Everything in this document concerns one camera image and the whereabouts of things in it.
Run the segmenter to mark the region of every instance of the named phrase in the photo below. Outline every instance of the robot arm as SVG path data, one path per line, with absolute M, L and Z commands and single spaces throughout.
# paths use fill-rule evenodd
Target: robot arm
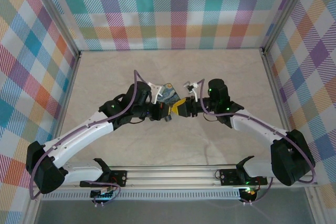
M 315 161 L 301 132 L 287 132 L 252 116 L 243 106 L 231 101 L 228 88 L 221 79 L 213 79 L 208 83 L 208 95 L 208 98 L 203 99 L 184 98 L 173 105 L 172 111 L 184 117 L 197 116 L 200 112 L 204 113 L 204 109 L 214 112 L 220 123 L 249 133 L 270 150 L 271 160 L 250 156 L 237 164 L 237 176 L 242 183 L 251 177 L 266 176 L 276 177 L 284 185 L 290 186 L 309 172 L 311 165 L 315 167 Z M 286 139 L 297 145 L 308 159 Z
M 132 106 L 119 117 L 108 120 L 108 118 L 123 111 L 131 102 L 134 94 L 134 84 L 130 86 L 126 94 L 118 95 L 113 100 L 107 101 L 92 117 L 63 136 L 51 140 L 45 145 L 40 145 L 37 141 L 29 145 L 26 169 L 30 174 L 32 174 L 39 159 L 48 150 L 53 149 L 42 159 L 34 177 L 41 193 L 50 193 L 61 185 L 73 182 L 79 182 L 85 186 L 84 180 L 114 183 L 112 178 L 115 178 L 116 175 L 103 160 L 95 158 L 92 161 L 80 163 L 70 163 L 68 160 L 93 141 L 130 123 L 132 118 L 142 120 L 149 118 L 151 121 L 159 121 L 170 114 L 168 105 L 156 101 L 161 93 L 161 86 L 137 82 L 136 88 Z M 64 139 L 69 134 L 72 134 L 71 137 Z

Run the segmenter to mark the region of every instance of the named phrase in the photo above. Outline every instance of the purple cable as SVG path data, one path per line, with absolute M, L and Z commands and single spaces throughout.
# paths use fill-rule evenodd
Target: purple cable
M 118 188 L 118 193 L 116 195 L 114 195 L 111 199 L 109 199 L 108 201 L 106 201 L 105 203 L 101 204 L 101 207 L 106 206 L 107 204 L 111 203 L 112 201 L 115 200 L 115 198 L 117 198 L 121 192 L 121 187 L 118 184 L 115 183 L 104 183 L 104 182 L 95 182 L 95 181 L 90 181 L 90 180 L 85 180 L 85 182 L 89 183 L 89 184 L 94 184 L 94 185 L 102 185 L 102 186 L 115 186 Z M 95 204 L 95 206 L 98 205 L 98 203 L 96 202 L 96 196 L 93 198 L 93 203 Z
M 259 208 L 257 208 L 257 207 L 254 206 L 253 204 L 256 203 L 256 202 L 258 202 L 258 201 L 260 201 L 262 198 L 265 197 L 265 195 L 266 195 L 266 194 L 268 193 L 268 191 L 270 190 L 272 184 L 273 184 L 273 178 L 271 178 L 271 181 L 269 182 L 269 185 L 268 185 L 268 187 L 267 187 L 265 193 L 264 193 L 261 197 L 259 197 L 258 199 L 256 199 L 255 201 L 250 202 L 250 201 L 247 201 L 247 200 L 241 198 L 241 200 L 244 201 L 244 203 L 245 203 L 245 204 L 243 203 L 243 205 L 248 204 L 248 205 L 250 205 L 251 207 L 254 207 L 259 213 L 261 213 L 261 214 L 262 214 L 266 219 L 268 219 L 271 223 L 273 223 L 273 221 L 271 220 L 271 218 L 269 218 L 269 217 L 267 216 L 267 214 L 265 214 L 263 211 L 261 211 Z M 224 207 L 224 206 L 218 206 L 217 204 L 211 203 L 211 202 L 209 202 L 209 201 L 206 201 L 206 202 L 207 202 L 209 205 L 212 205 L 212 206 L 217 207 L 217 208 L 220 208 L 220 209 L 229 209 L 229 208 L 234 208 L 234 207 L 242 206 L 241 203 L 238 203 L 238 204 L 235 204 L 235 205 L 233 205 L 233 206 L 227 206 L 227 207 Z
M 104 122 L 107 122 L 107 121 L 109 121 L 109 120 L 112 120 L 112 119 L 115 119 L 115 118 L 117 118 L 117 117 L 119 117 L 119 116 L 121 116 L 122 114 L 124 114 L 131 106 L 132 106 L 132 104 L 133 104 L 133 102 L 134 102 L 134 99 L 135 99 L 135 95 L 137 94 L 136 92 L 136 88 L 137 88 L 137 81 L 136 81 L 136 77 L 139 77 L 143 82 L 145 82 L 144 81 L 144 79 L 140 76 L 140 74 L 135 70 L 134 71 L 134 92 L 133 92 L 133 96 L 132 96 L 132 99 L 131 99 L 131 101 L 130 101 L 130 103 L 126 106 L 126 108 L 125 109 L 123 109 L 121 112 L 119 112 L 118 114 L 116 114 L 116 115 L 113 115 L 113 116 L 111 116 L 111 117 L 109 117 L 109 118 L 106 118 L 106 119 L 103 119 L 103 120 L 100 120 L 100 121 L 97 121 L 97 122 L 93 122 L 93 123 L 89 123 L 88 124 L 88 127 L 86 126 L 86 125 L 83 125 L 82 127 L 80 127 L 80 128 L 78 128 L 78 129 L 76 129 L 76 130 L 74 130 L 74 131 L 72 131 L 72 132 L 70 132 L 68 135 L 66 135 L 65 137 L 63 137 L 61 140 L 59 140 L 54 146 L 59 146 L 59 145 L 61 145 L 65 140 L 67 140 L 67 139 L 69 139 L 70 137 L 72 137 L 73 135 L 75 135 L 75 134 L 77 134 L 78 132 L 80 132 L 81 130 L 83 130 L 83 129 L 87 129 L 87 128 L 89 128 L 89 127 L 91 127 L 91 126 L 94 126 L 94 125 L 97 125 L 97 124 L 100 124 L 100 123 L 104 123 Z M 40 193 L 41 193 L 41 191 L 39 191 L 36 195 L 34 195 L 34 191 L 33 191 L 33 186 L 34 186 L 34 178 L 35 178 L 35 176 L 36 176 L 36 172 L 37 172 L 37 168 L 40 166 L 40 164 L 41 164 L 41 162 L 42 162 L 42 160 L 46 157 L 46 156 L 48 156 L 49 155 L 49 153 L 51 152 L 51 151 L 53 151 L 53 148 L 51 147 L 49 150 L 47 150 L 41 157 L 40 157 L 40 159 L 36 162 L 36 164 L 35 164 L 35 166 L 34 166 L 34 168 L 33 168 L 33 171 L 32 171 L 32 174 L 31 174 L 31 176 L 30 176 L 30 181 L 29 181 L 29 195 L 30 195 L 30 198 L 33 200 L 33 199 L 36 199 L 39 195 L 40 195 Z
M 295 147 L 295 149 L 298 150 L 298 152 L 302 155 L 302 157 L 304 158 L 304 160 L 308 163 L 310 169 L 311 169 L 311 172 L 312 172 L 312 179 L 310 181 L 304 181 L 304 180 L 298 180 L 299 182 L 301 183 L 304 183 L 304 184 L 312 184 L 315 182 L 315 178 L 316 178 L 316 172 L 315 172 L 315 169 L 314 169 L 314 166 L 313 164 L 310 162 L 309 158 L 306 156 L 306 154 L 303 152 L 303 150 L 301 150 L 301 148 L 296 144 L 294 143 L 291 139 L 289 139 L 288 137 L 286 137 L 285 135 L 281 134 L 280 132 L 277 132 L 275 131 L 272 127 L 268 126 L 267 124 L 265 124 L 264 122 L 252 117 L 252 116 L 248 116 L 248 115 L 245 115 L 245 114 L 240 114 L 240 113 L 221 113 L 221 114 L 212 114 L 210 112 L 208 112 L 206 109 L 205 109 L 205 106 L 204 106 L 204 103 L 203 103 L 203 86 L 204 86 L 204 81 L 205 79 L 199 81 L 197 84 L 201 84 L 201 93 L 199 95 L 199 99 L 201 100 L 201 107 L 204 111 L 204 113 L 208 114 L 208 115 L 212 115 L 212 116 L 225 116 L 225 115 L 236 115 L 236 116 L 241 116 L 243 118 L 248 118 L 258 124 L 260 124 L 261 126 L 263 126 L 264 128 L 272 131 L 274 134 L 278 135 L 278 136 L 281 136 L 283 139 L 285 139 L 287 142 L 289 142 L 292 146 Z

